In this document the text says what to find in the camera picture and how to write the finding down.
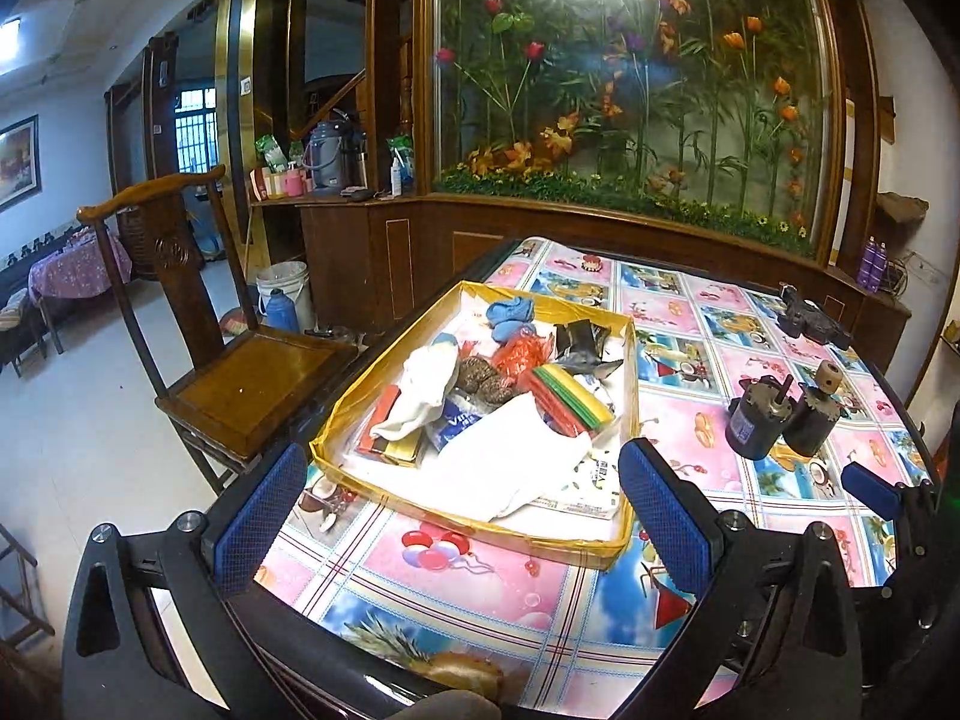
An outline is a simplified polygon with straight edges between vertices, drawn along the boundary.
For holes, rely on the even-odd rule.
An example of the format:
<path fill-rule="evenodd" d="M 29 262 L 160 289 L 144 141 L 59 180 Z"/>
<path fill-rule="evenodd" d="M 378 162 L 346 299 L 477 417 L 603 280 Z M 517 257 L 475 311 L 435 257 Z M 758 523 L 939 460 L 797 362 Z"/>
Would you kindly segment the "black motor with sawtooth disc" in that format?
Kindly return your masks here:
<path fill-rule="evenodd" d="M 843 380 L 834 362 L 822 361 L 812 385 L 802 388 L 802 397 L 794 405 L 794 413 L 784 427 L 782 438 L 789 449 L 803 457 L 813 457 L 822 449 L 836 423 L 846 415 L 836 398 Z"/>

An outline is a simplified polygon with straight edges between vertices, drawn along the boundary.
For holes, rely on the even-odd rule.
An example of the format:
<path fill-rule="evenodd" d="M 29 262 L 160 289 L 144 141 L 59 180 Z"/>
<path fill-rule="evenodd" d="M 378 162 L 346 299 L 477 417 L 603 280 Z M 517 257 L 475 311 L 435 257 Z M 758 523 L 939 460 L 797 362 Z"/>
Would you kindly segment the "brown knitted scrubber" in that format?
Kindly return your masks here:
<path fill-rule="evenodd" d="M 516 382 L 482 356 L 470 356 L 459 362 L 455 387 L 490 406 L 505 405 L 517 395 Z"/>

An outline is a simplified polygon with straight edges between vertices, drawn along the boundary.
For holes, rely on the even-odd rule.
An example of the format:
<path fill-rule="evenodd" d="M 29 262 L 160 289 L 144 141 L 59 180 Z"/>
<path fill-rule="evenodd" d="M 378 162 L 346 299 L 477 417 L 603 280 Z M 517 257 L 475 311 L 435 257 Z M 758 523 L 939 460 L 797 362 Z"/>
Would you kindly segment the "striped colourful sponge pack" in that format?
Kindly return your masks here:
<path fill-rule="evenodd" d="M 429 403 L 410 398 L 397 383 L 389 383 L 359 429 L 355 450 L 389 465 L 415 466 L 421 454 L 423 427 L 433 416 L 434 408 Z"/>

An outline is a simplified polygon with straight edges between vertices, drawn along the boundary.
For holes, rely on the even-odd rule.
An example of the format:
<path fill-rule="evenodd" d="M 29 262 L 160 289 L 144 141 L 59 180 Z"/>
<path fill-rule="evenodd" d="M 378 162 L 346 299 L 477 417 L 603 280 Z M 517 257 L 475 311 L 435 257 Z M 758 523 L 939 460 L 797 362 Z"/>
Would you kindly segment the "white cloth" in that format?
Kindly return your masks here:
<path fill-rule="evenodd" d="M 421 465 L 413 500 L 430 511 L 493 522 L 560 488 L 591 445 L 589 434 L 553 431 L 534 397 L 517 395 Z"/>

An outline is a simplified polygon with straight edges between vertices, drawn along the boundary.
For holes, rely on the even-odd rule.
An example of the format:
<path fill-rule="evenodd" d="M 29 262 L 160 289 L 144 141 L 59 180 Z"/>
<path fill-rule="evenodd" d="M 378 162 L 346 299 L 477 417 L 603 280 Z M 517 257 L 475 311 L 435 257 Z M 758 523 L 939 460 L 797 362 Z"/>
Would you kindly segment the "purple bottles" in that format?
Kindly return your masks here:
<path fill-rule="evenodd" d="M 871 236 L 862 252 L 861 263 L 857 270 L 857 284 L 867 293 L 875 294 L 880 291 L 887 270 L 887 247 L 883 242 L 877 242 Z"/>

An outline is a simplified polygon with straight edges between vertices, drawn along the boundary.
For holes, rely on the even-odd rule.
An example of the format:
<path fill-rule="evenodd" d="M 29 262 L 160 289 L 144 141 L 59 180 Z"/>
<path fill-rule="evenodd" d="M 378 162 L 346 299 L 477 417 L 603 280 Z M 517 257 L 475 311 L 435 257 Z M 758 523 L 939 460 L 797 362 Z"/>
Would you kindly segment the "black gold snack bag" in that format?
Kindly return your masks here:
<path fill-rule="evenodd" d="M 622 366 L 621 359 L 605 359 L 604 349 L 612 330 L 587 319 L 558 323 L 555 327 L 555 364 L 570 376 L 607 379 Z"/>

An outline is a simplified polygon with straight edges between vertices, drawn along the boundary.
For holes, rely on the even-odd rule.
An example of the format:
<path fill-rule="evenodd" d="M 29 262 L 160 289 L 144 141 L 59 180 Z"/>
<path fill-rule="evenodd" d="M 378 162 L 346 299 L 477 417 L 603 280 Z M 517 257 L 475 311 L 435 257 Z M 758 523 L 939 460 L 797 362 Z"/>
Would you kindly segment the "white plastic bucket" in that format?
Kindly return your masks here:
<path fill-rule="evenodd" d="M 275 265 L 266 266 L 257 273 L 257 305 L 260 315 L 265 322 L 262 310 L 262 298 L 268 296 L 274 288 L 280 288 L 285 291 L 286 296 L 296 304 L 296 313 L 299 319 L 299 333 L 308 333 L 316 327 L 316 314 L 313 309 L 313 298 L 311 298 L 311 286 L 309 286 L 308 265 L 299 260 L 288 260 L 288 262 L 275 263 Z"/>

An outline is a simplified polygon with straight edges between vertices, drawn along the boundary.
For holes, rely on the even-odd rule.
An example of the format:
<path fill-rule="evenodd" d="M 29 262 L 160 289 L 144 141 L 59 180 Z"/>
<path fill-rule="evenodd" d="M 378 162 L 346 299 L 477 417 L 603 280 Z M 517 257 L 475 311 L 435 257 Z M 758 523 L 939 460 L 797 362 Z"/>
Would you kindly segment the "black motor with shaft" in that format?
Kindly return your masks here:
<path fill-rule="evenodd" d="M 794 378 L 788 374 L 784 379 L 775 376 L 749 379 L 739 382 L 740 395 L 732 398 L 727 408 L 727 444 L 737 455 L 747 460 L 763 460 L 782 436 L 794 413 L 794 400 L 789 397 L 789 388 Z"/>

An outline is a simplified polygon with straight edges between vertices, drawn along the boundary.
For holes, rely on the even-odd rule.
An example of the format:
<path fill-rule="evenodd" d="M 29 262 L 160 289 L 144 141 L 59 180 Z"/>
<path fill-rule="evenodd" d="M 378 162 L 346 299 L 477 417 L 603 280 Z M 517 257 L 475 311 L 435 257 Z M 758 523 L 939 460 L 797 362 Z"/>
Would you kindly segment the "blue tissue pack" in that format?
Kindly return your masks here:
<path fill-rule="evenodd" d="M 441 415 L 425 427 L 428 442 L 436 452 L 441 452 L 452 439 L 488 416 L 491 411 L 493 408 L 483 401 L 467 397 L 459 390 L 452 390 L 444 400 Z"/>

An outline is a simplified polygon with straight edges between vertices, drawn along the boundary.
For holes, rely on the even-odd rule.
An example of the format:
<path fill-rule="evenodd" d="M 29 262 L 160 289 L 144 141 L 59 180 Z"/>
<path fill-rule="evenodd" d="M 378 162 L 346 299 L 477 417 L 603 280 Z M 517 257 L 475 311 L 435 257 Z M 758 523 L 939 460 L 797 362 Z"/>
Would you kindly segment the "lemon print tissue pack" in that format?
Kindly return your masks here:
<path fill-rule="evenodd" d="M 534 507 L 578 517 L 612 520 L 619 515 L 620 420 L 614 419 L 590 438 L 589 452 L 562 477 L 553 493 L 536 497 Z"/>

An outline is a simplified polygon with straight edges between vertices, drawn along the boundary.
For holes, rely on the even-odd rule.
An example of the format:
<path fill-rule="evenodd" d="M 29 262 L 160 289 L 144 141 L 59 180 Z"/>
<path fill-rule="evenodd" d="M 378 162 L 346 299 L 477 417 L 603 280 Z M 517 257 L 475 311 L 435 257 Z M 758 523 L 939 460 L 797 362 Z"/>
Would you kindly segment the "rainbow striped sponge pack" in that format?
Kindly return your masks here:
<path fill-rule="evenodd" d="M 613 421 L 613 411 L 556 364 L 521 372 L 517 390 L 531 394 L 548 424 L 566 437 L 596 434 Z"/>

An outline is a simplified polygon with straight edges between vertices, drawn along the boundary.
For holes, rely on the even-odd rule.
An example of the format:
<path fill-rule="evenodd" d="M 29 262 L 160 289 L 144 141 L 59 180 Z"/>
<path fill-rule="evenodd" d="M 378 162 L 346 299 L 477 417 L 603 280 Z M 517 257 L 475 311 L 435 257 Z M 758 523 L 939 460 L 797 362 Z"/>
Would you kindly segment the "blue thermos jug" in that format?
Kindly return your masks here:
<path fill-rule="evenodd" d="M 288 333 L 299 332 L 296 304 L 286 296 L 283 289 L 274 288 L 268 296 L 263 296 L 262 310 L 268 327 Z"/>

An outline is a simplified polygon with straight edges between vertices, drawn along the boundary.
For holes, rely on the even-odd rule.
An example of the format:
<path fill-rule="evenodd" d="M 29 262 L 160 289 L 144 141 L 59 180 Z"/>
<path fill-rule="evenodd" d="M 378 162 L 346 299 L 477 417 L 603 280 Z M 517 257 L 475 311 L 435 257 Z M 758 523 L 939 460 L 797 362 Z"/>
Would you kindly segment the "white glove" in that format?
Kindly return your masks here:
<path fill-rule="evenodd" d="M 404 362 L 398 387 L 410 398 L 416 397 L 434 408 L 433 422 L 443 410 L 443 403 L 454 387 L 459 369 L 459 346 L 450 341 L 428 344 L 414 349 Z"/>

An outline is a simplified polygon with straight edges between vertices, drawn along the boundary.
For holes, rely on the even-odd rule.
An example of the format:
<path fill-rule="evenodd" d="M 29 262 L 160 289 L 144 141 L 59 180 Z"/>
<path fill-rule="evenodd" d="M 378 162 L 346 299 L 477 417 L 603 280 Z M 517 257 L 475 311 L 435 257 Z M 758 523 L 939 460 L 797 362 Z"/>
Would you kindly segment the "table with floral cloth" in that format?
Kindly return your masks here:
<path fill-rule="evenodd" d="M 28 273 L 28 294 L 49 332 L 55 351 L 64 347 L 59 338 L 53 306 L 60 302 L 89 301 L 112 288 L 98 236 L 89 226 L 73 232 L 53 254 L 38 260 Z"/>

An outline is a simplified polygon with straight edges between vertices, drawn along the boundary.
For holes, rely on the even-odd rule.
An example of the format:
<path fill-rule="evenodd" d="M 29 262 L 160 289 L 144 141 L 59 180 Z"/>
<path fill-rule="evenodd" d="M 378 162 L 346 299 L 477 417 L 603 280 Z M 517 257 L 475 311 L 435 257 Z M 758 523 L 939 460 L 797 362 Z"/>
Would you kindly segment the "yellow cardboard tray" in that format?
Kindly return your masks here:
<path fill-rule="evenodd" d="M 635 525 L 635 362 L 622 314 L 461 281 L 363 364 L 309 452 L 401 514 L 607 569 Z"/>

